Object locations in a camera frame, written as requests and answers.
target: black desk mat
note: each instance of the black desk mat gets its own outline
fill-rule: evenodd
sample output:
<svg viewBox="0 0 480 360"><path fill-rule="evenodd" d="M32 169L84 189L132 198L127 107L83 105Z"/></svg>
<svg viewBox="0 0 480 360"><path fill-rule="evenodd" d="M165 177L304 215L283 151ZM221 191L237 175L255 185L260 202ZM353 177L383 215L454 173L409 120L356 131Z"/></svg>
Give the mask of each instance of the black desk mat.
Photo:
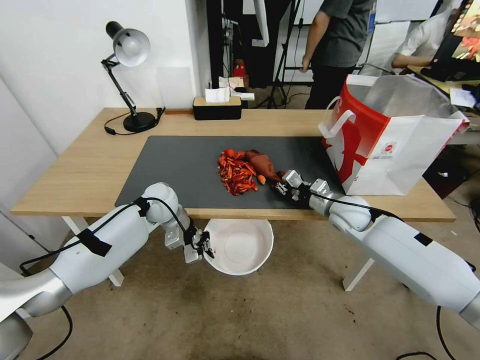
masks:
<svg viewBox="0 0 480 360"><path fill-rule="evenodd" d="M309 182L321 178L344 193L320 137L281 136L150 136L115 206L128 204L151 184L169 184L185 208L295 209L268 186L232 196L220 180L217 161L225 148L258 150L267 154L275 170L297 170Z"/></svg>

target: white bowl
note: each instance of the white bowl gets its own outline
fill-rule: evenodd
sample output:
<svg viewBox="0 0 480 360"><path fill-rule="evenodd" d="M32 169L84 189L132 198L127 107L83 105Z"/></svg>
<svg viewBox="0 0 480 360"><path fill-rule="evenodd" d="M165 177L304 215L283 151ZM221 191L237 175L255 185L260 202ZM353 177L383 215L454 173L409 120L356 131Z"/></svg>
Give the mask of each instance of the white bowl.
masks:
<svg viewBox="0 0 480 360"><path fill-rule="evenodd" d="M267 220L212 219L205 227L215 258L204 255L216 270L242 276L258 270L270 256L274 232Z"/></svg>

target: lamp shade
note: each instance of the lamp shade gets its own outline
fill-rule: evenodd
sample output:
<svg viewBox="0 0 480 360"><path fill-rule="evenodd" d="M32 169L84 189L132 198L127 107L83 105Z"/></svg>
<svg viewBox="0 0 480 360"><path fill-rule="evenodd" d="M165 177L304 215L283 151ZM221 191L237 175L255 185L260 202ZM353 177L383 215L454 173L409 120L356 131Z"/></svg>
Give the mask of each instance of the lamp shade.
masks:
<svg viewBox="0 0 480 360"><path fill-rule="evenodd" d="M110 21L105 29L113 40L113 53L120 64L134 67L145 61L150 52L147 35L135 29L123 28L116 21Z"/></svg>

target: lamp arm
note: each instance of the lamp arm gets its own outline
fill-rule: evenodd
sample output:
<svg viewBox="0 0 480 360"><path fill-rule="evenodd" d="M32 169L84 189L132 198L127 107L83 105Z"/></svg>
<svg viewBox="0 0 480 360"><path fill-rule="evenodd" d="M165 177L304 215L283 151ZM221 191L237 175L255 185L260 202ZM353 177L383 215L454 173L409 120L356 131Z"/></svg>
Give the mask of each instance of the lamp arm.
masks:
<svg viewBox="0 0 480 360"><path fill-rule="evenodd" d="M115 76L112 72L112 68L119 64L119 62L115 62L115 61L111 60L113 57L114 57L114 54L110 55L105 60L102 60L101 64L103 65L103 68L106 70L106 72L110 76L110 79L113 81L116 88L120 92L121 98L123 99L125 104L128 106L128 108L130 109L130 114L133 117L136 117L137 116L137 111L136 111L137 106L135 105L132 98L127 94L127 92L122 89L122 87L120 86L119 82L117 81L117 79L115 78Z"/></svg>

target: black pants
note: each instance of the black pants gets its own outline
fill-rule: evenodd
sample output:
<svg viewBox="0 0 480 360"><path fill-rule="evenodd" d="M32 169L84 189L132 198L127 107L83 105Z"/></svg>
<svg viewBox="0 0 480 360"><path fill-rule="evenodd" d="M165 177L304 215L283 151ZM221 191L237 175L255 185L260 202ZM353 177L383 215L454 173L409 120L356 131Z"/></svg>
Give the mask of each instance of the black pants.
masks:
<svg viewBox="0 0 480 360"><path fill-rule="evenodd" d="M326 109L334 97L340 94L348 74L355 66L334 67L311 64L313 85L305 109Z"/></svg>

